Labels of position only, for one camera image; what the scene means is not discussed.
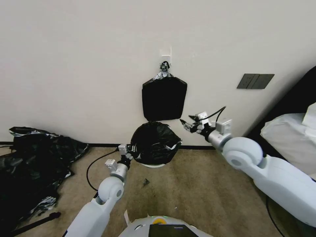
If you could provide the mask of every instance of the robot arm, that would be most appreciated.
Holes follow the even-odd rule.
[[[260,145],[244,137],[233,138],[231,120],[209,124],[205,112],[190,116],[194,124],[181,123],[203,135],[235,169],[250,176],[255,185],[300,221],[316,227],[316,182],[285,160],[263,156]]]
[[[119,145],[121,160],[107,160],[105,165],[111,170],[99,186],[98,192],[78,213],[63,237],[100,237],[104,232],[116,202],[124,193],[127,171],[134,152],[127,145]]]

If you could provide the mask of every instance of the wire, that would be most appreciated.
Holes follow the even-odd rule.
[[[90,167],[91,167],[96,161],[100,160],[101,158],[103,158],[103,157],[105,157],[105,156],[108,156],[108,155],[111,155],[111,154],[113,154],[114,152],[117,152],[117,151],[119,151],[118,148],[116,148],[115,151],[112,151],[112,152],[110,152],[110,153],[107,153],[107,154],[105,154],[105,155],[103,155],[103,156],[97,158],[96,160],[94,160],[94,161],[88,166],[86,177],[87,177],[88,184],[90,185],[90,187],[91,187],[93,190],[98,191],[94,186],[92,186],[92,184],[91,184],[90,181],[89,181],[88,173],[89,173]]]
[[[216,122],[217,122],[218,118],[220,117],[221,113],[224,111],[225,108],[226,108],[226,106],[222,107],[220,113],[218,114],[218,116],[216,118]]]
[[[285,237],[285,235],[280,231],[280,229],[278,228],[278,226],[276,225],[276,223],[274,222],[272,216],[271,216],[271,213],[270,213],[270,209],[269,209],[269,197],[268,195],[266,195],[266,208],[267,208],[267,211],[268,211],[268,214],[269,214],[269,217],[272,221],[272,223],[274,224],[274,226],[276,227],[276,229],[278,230],[278,232],[280,233],[280,235],[282,235],[283,237]]]
[[[216,111],[215,113],[211,114],[210,116],[200,119],[199,121],[205,120],[205,119],[209,119],[210,117],[213,117],[214,115],[216,115],[217,113],[219,113],[219,115],[217,116],[216,121],[218,120],[220,114],[223,112],[223,110],[226,108],[226,106],[222,107],[220,110]]]

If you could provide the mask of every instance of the beige carpet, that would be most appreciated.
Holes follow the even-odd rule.
[[[0,154],[6,153],[5,150],[2,148]],[[95,194],[86,181],[88,165],[113,150],[92,148],[75,162],[72,170],[76,174],[60,186],[61,198],[50,211],[60,211],[61,217],[19,236],[62,236],[79,210]],[[116,152],[91,167],[89,174],[95,187],[109,176],[104,166],[106,159],[119,158]],[[143,187],[145,178],[150,183]],[[273,208],[276,204],[271,206],[277,210],[273,215],[286,236],[301,236],[295,219],[280,207]],[[212,150],[179,150],[169,164],[158,169],[146,168],[133,161],[124,195],[114,207],[103,236],[116,237],[124,230],[123,214],[126,209],[131,221],[147,214],[170,216],[214,237],[280,237],[267,214],[264,195],[244,173],[234,170]],[[42,219],[50,212],[33,217],[28,223]]]

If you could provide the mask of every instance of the black trash bag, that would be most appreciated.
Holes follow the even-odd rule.
[[[136,147],[138,157],[135,161],[146,165],[169,163],[181,146],[182,140],[160,122],[148,122],[140,126],[131,139]]]
[[[164,63],[161,72],[143,84],[143,112],[148,121],[179,119],[182,115],[188,85],[169,73],[169,64]]]
[[[0,157],[0,228],[12,231],[34,214],[51,209],[58,187],[73,175],[70,164],[79,159],[88,144],[44,130],[13,127],[11,154]]]

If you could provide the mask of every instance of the black display screen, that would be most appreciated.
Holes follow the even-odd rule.
[[[186,225],[151,224],[148,237],[198,237]]]

